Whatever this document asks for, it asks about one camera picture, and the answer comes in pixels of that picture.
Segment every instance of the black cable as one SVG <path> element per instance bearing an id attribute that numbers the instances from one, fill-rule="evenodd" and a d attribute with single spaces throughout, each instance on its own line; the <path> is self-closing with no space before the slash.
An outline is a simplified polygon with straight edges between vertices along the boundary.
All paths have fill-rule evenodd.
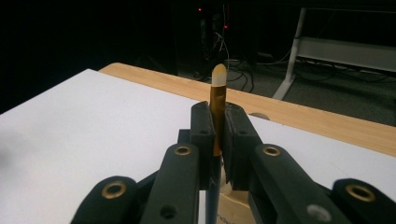
<path id="1" fill-rule="evenodd" d="M 236 81 L 236 80 L 238 80 L 238 79 L 241 78 L 241 77 L 242 77 L 242 74 L 240 74 L 239 77 L 236 77 L 236 78 L 234 78 L 234 79 L 228 79 L 227 81 Z"/>
<path id="2" fill-rule="evenodd" d="M 283 56 L 283 58 L 281 58 L 280 60 L 273 62 L 273 63 L 257 63 L 258 65 L 274 65 L 274 64 L 282 64 L 282 63 L 288 63 L 289 60 L 287 61 L 283 61 L 285 60 L 289 54 L 291 54 L 291 49 L 289 49 L 289 51 L 285 54 L 285 56 Z"/>
<path id="3" fill-rule="evenodd" d="M 310 70 L 310 72 L 312 73 L 317 73 L 317 72 L 322 72 L 322 73 L 328 73 L 331 76 L 330 77 L 325 77 L 325 78 L 321 78 L 321 79 L 311 79 L 311 78 L 307 78 L 301 75 L 300 71 L 296 72 L 297 75 L 299 75 L 301 78 L 304 78 L 306 80 L 310 80 L 310 81 L 324 81 L 327 79 L 330 79 L 332 77 L 341 77 L 341 78 L 345 78 L 345 79 L 349 79 L 349 80 L 355 80 L 355 81 L 361 81 L 361 82 L 366 82 L 366 83 L 393 83 L 396 82 L 395 81 L 383 81 L 387 78 L 393 77 L 387 74 L 375 74 L 375 75 L 380 75 L 380 76 L 384 76 L 384 77 L 380 77 L 378 79 L 374 79 L 374 80 L 369 80 L 369 79 L 365 79 L 365 78 L 360 78 L 360 77 L 353 77 L 352 75 L 348 74 L 347 72 L 355 72 L 355 73 L 361 73 L 359 70 L 357 70 L 356 66 L 346 66 L 346 68 L 337 68 L 336 63 L 322 63 L 322 62 L 316 62 L 316 61 L 311 61 L 309 62 L 308 60 L 305 59 L 299 59 L 299 62 L 301 62 L 305 67 L 308 68 Z"/>
<path id="4" fill-rule="evenodd" d="M 245 83 L 244 83 L 244 85 L 242 86 L 242 89 L 241 89 L 241 91 L 243 91 L 244 90 L 244 88 L 246 87 L 246 85 L 248 84 L 248 77 L 245 75 L 245 73 L 242 73 L 243 75 L 244 75 L 244 78 L 246 79 L 245 80 Z"/>
<path id="5" fill-rule="evenodd" d="M 247 72 L 250 74 L 250 83 L 251 83 L 251 88 L 248 92 L 251 93 L 254 90 L 254 76 L 253 73 L 250 72 L 249 70 L 247 70 Z"/>
<path id="6" fill-rule="evenodd" d="M 229 63 L 230 67 L 238 67 L 239 65 L 241 65 L 244 61 L 242 60 L 233 60 L 233 59 L 227 59 L 225 60 Z"/>
<path id="7" fill-rule="evenodd" d="M 242 70 L 242 68 L 237 67 L 237 66 L 231 66 L 231 68 L 229 69 L 229 71 L 233 71 L 233 72 L 243 72 L 244 70 Z"/>
<path id="8" fill-rule="evenodd" d="M 288 71 L 288 69 L 285 68 L 285 67 L 282 67 L 282 68 L 283 68 L 282 70 L 276 70 L 276 69 L 273 68 L 273 67 L 280 67 L 279 65 L 274 65 L 274 64 L 272 64 L 272 65 L 263 64 L 263 65 L 264 65 L 264 67 L 265 67 L 266 69 L 268 69 L 268 70 L 270 70 L 270 71 L 273 71 L 273 72 L 285 73 L 286 71 Z"/>

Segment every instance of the dark background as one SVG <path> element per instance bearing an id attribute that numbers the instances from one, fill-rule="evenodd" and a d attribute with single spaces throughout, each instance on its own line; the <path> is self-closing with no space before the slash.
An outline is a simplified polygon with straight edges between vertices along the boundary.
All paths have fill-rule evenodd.
<path id="1" fill-rule="evenodd" d="M 281 59 L 290 49 L 300 13 L 300 5 L 290 3 L 225 4 L 230 57 L 253 65 L 260 60 L 257 52 L 272 55 L 273 61 Z M 0 113 L 87 68 L 128 63 L 173 75 L 186 69 L 204 76 L 210 66 L 207 71 L 204 67 L 225 57 L 205 57 L 201 26 L 202 20 L 224 22 L 222 3 L 19 1 L 2 10 Z M 390 13 L 309 10 L 304 34 L 396 47 L 395 23 Z M 210 46 L 213 39 L 207 35 L 205 43 Z"/>

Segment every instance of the metal stand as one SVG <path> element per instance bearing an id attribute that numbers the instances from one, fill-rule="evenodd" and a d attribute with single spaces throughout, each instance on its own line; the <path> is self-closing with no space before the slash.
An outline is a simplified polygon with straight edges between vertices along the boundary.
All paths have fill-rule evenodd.
<path id="1" fill-rule="evenodd" d="M 296 34 L 294 36 L 293 45 L 291 47 L 291 53 L 289 58 L 288 71 L 286 72 L 285 79 L 283 80 L 280 87 L 277 89 L 273 98 L 277 100 L 282 100 L 285 97 L 286 92 L 288 92 L 291 83 L 294 81 L 295 75 L 293 74 L 294 64 L 296 62 L 297 53 L 300 45 L 301 31 L 303 30 L 304 18 L 305 18 L 306 8 L 301 8 L 300 19 L 298 20 Z"/>

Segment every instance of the floor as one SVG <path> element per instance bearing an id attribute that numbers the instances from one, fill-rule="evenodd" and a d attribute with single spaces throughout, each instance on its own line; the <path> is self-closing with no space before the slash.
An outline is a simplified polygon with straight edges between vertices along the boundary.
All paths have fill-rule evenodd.
<path id="1" fill-rule="evenodd" d="M 272 97 L 282 83 L 286 70 L 286 63 L 261 63 L 252 67 L 230 61 L 227 86 Z M 296 64 L 295 74 L 296 78 L 284 101 L 396 126 L 394 74 L 304 60 Z M 179 75 L 197 79 L 193 74 L 179 72 Z"/>

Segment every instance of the white sheet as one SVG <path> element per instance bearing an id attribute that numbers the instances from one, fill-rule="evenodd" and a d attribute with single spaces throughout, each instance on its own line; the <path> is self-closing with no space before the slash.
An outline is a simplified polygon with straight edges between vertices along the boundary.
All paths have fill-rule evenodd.
<path id="1" fill-rule="evenodd" d="M 0 223 L 69 223 L 99 181 L 150 175 L 178 130 L 190 128 L 195 103 L 86 70 L 4 113 Z M 263 142 L 285 148 L 319 184 L 331 188 L 335 179 L 358 178 L 396 200 L 395 158 L 250 119 Z"/>

